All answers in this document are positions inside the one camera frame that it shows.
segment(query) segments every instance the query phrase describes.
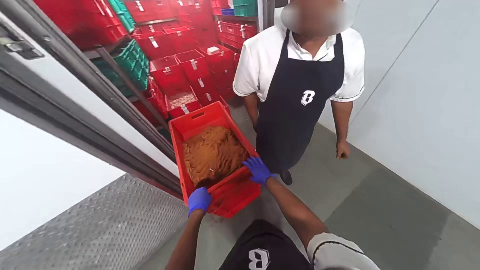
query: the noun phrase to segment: hand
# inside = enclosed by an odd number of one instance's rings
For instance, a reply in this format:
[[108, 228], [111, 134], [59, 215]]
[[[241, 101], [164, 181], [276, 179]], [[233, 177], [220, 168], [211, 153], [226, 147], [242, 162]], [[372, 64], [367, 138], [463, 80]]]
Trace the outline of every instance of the hand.
[[267, 166], [265, 166], [264, 162], [260, 158], [249, 158], [247, 161], [243, 161], [242, 163], [243, 165], [247, 166], [247, 168], [253, 174], [253, 176], [250, 177], [250, 180], [257, 184], [265, 185], [268, 177], [275, 177], [275, 175], [270, 173], [269, 169]]
[[336, 158], [346, 160], [350, 156], [350, 146], [346, 140], [341, 140], [336, 143]]
[[208, 193], [206, 187], [201, 187], [190, 194], [188, 198], [188, 215], [197, 209], [202, 209], [204, 214], [207, 212], [207, 208], [210, 206], [212, 202], [212, 196]]

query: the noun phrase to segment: blue nitrile glove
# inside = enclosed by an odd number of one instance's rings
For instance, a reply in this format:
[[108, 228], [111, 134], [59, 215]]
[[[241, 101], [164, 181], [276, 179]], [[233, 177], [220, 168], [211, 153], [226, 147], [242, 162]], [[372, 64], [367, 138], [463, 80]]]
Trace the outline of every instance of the blue nitrile glove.
[[188, 215], [190, 216], [190, 214], [197, 209], [202, 209], [206, 213], [211, 202], [212, 196], [208, 193], [206, 187], [201, 187], [193, 191], [188, 198], [188, 209], [190, 210]]
[[267, 166], [260, 158], [249, 158], [247, 161], [242, 162], [243, 165], [252, 172], [253, 177], [250, 177], [250, 180], [254, 181], [257, 184], [265, 185], [267, 178], [270, 176], [275, 177], [274, 174], [271, 174]]

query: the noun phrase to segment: concrete floor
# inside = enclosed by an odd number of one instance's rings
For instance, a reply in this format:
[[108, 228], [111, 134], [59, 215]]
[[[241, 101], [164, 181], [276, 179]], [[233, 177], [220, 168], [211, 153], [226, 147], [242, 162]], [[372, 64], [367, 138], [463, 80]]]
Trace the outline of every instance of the concrete floor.
[[[232, 118], [255, 144], [241, 100]], [[289, 188], [332, 233], [357, 243], [382, 270], [478, 270], [480, 231], [408, 182], [352, 147], [348, 160], [335, 158], [335, 135], [317, 125]], [[198, 239], [196, 269], [218, 269], [250, 223], [263, 218], [281, 228], [303, 251], [272, 196], [261, 196], [232, 219], [207, 215]], [[183, 228], [141, 270], [163, 269]]]

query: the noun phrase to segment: metal floor plate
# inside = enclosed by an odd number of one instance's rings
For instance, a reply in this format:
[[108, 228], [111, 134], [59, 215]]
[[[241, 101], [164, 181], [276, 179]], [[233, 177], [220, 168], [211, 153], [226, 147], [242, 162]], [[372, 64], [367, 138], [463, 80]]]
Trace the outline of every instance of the metal floor plate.
[[0, 251], [0, 270], [128, 270], [187, 216], [181, 200], [126, 174]]

